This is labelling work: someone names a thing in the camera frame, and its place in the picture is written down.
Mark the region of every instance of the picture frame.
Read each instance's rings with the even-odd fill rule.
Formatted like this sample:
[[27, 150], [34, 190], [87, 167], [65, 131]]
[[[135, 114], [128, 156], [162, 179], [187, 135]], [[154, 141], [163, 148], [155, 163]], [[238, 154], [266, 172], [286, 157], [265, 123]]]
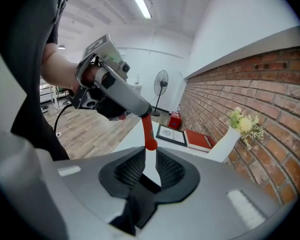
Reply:
[[167, 142], [187, 147], [187, 141], [183, 131], [173, 129], [162, 124], [159, 124], [155, 137]]

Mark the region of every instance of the red rod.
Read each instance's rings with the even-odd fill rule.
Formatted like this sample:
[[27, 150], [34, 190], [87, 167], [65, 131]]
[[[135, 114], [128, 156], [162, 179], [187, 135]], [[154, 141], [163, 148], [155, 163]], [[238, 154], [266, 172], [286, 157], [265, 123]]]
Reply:
[[142, 117], [143, 131], [144, 131], [144, 144], [147, 150], [156, 150], [158, 143], [154, 138], [154, 131], [152, 129], [151, 114]]

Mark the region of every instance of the black fan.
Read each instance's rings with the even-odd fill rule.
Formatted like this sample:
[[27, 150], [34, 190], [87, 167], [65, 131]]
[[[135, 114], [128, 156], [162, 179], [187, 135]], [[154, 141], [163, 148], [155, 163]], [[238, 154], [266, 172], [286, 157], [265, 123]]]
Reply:
[[165, 70], [161, 70], [157, 75], [156, 78], [154, 80], [154, 92], [156, 95], [159, 96], [156, 105], [155, 105], [155, 109], [154, 111], [152, 110], [151, 115], [155, 116], [155, 117], [159, 117], [160, 113], [159, 111], [157, 111], [157, 106], [159, 103], [159, 99], [160, 96], [163, 95], [168, 87], [168, 81], [169, 81], [169, 77], [168, 77], [168, 73]]

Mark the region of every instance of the black clothing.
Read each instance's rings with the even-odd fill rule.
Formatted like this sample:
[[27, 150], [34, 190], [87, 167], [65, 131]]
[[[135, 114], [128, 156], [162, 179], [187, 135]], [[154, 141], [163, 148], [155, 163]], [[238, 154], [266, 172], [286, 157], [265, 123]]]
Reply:
[[27, 94], [11, 132], [49, 151], [54, 161], [69, 157], [41, 112], [39, 85], [43, 51], [47, 42], [57, 43], [64, 6], [61, 0], [4, 0], [0, 4], [0, 53]]

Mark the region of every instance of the wooden floor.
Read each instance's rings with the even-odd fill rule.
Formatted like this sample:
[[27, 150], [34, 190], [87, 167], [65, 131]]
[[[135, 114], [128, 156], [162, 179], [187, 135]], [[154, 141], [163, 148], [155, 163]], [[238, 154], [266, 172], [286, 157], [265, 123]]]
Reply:
[[[47, 105], [48, 111], [43, 115], [54, 127], [64, 106], [62, 102], [59, 109], [55, 109], [53, 103]], [[152, 120], [167, 125], [170, 116], [161, 111], [160, 114], [158, 117], [151, 116]], [[140, 117], [130, 114], [125, 120], [109, 121], [95, 110], [69, 107], [59, 118], [56, 132], [61, 132], [58, 139], [70, 159], [89, 158], [111, 153], [139, 120]]]

